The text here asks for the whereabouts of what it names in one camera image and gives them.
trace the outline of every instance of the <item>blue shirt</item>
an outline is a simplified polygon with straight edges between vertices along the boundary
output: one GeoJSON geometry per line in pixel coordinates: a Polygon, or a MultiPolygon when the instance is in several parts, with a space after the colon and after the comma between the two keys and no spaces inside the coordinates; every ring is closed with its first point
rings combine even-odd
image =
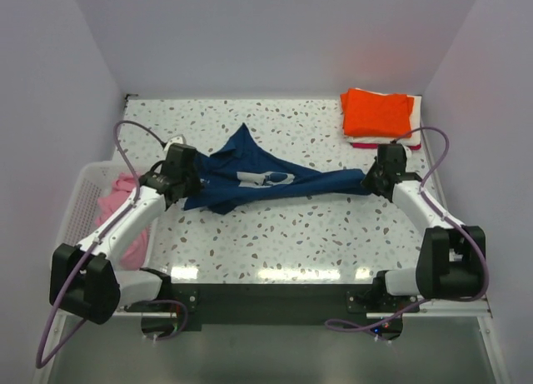
{"type": "Polygon", "coordinates": [[[278,159],[254,142],[246,124],[210,157],[197,157],[203,190],[185,202],[185,210],[208,207],[222,215],[261,199],[304,197],[326,192],[368,195],[360,169],[318,172],[278,159]]]}

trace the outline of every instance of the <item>terrazzo table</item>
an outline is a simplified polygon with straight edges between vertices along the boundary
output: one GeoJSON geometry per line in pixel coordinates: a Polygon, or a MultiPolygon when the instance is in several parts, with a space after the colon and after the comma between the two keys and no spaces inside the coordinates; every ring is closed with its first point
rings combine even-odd
{"type": "MultiPolygon", "coordinates": [[[[130,99],[124,118],[163,139],[183,134],[205,154],[220,149],[245,123],[266,151],[322,172],[366,172],[376,155],[344,141],[335,99],[130,99]]],[[[136,127],[122,127],[120,140],[134,164],[164,158],[157,142],[136,127]]],[[[121,160],[118,152],[113,160],[121,160]]],[[[423,176],[427,170],[425,150],[413,152],[407,171],[423,176]]],[[[434,192],[432,180],[428,186],[434,192]]],[[[380,270],[414,267],[421,245],[403,212],[373,195],[260,201],[225,216],[184,212],[182,206],[159,218],[150,260],[174,282],[371,282],[380,270]]]]}

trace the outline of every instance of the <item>white joint cover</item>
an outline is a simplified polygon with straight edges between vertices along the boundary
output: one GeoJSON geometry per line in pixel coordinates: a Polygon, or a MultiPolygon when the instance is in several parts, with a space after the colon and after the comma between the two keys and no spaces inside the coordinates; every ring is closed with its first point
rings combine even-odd
{"type": "Polygon", "coordinates": [[[140,301],[151,301],[157,298],[161,289],[161,278],[153,273],[137,270],[115,272],[120,286],[119,307],[140,301]]]}
{"type": "Polygon", "coordinates": [[[391,270],[385,273],[386,291],[391,295],[420,295],[416,285],[416,269],[391,270]]]}
{"type": "MultiPolygon", "coordinates": [[[[420,183],[417,180],[409,180],[396,184],[392,193],[392,203],[409,217],[409,220],[411,220],[418,232],[422,235],[428,227],[452,228],[449,223],[444,222],[430,208],[426,201],[424,201],[424,198],[419,193],[419,187],[420,183]]],[[[448,214],[448,211],[429,192],[426,192],[426,195],[437,205],[443,214],[448,214]]],[[[452,215],[448,214],[447,216],[455,223],[463,225],[462,221],[452,215]]]]}

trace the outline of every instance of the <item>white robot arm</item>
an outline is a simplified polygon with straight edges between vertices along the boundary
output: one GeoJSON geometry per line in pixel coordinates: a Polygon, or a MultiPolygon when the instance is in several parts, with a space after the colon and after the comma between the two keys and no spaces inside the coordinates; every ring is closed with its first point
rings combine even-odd
{"type": "MultiPolygon", "coordinates": [[[[92,251],[92,257],[63,298],[61,308],[99,324],[108,320],[118,307],[154,299],[172,298],[170,277],[142,269],[121,271],[118,265],[134,238],[150,222],[162,215],[174,202],[201,191],[194,167],[196,150],[181,144],[168,148],[161,173],[152,169],[141,177],[141,191],[135,205],[92,251]]],[[[406,152],[398,144],[381,145],[376,162],[362,185],[378,196],[396,204],[424,236],[416,268],[378,272],[367,297],[370,304],[384,295],[424,298],[458,298],[474,296],[481,289],[483,274],[479,258],[456,229],[439,215],[464,227],[451,217],[435,198],[426,194],[440,213],[432,209],[420,193],[420,178],[406,172],[406,152]]],[[[127,202],[104,225],[75,247],[62,244],[52,260],[50,301],[54,302],[65,278],[83,252],[99,238],[102,230],[118,216],[127,202]]],[[[485,251],[485,236],[479,227],[464,227],[485,251]]]]}

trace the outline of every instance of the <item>white laundry basket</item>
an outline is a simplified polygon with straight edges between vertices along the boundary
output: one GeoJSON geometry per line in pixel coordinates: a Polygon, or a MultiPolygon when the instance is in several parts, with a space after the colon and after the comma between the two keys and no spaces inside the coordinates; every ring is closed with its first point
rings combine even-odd
{"type": "MultiPolygon", "coordinates": [[[[149,166],[134,167],[140,174],[150,169],[149,166]]],[[[89,163],[80,171],[57,234],[56,246],[62,243],[74,246],[96,230],[97,226],[94,222],[100,214],[97,200],[111,193],[112,182],[117,180],[120,173],[130,173],[124,162],[89,163]]],[[[143,267],[147,266],[152,255],[156,226],[157,219],[147,228],[148,248],[143,267]]]]}

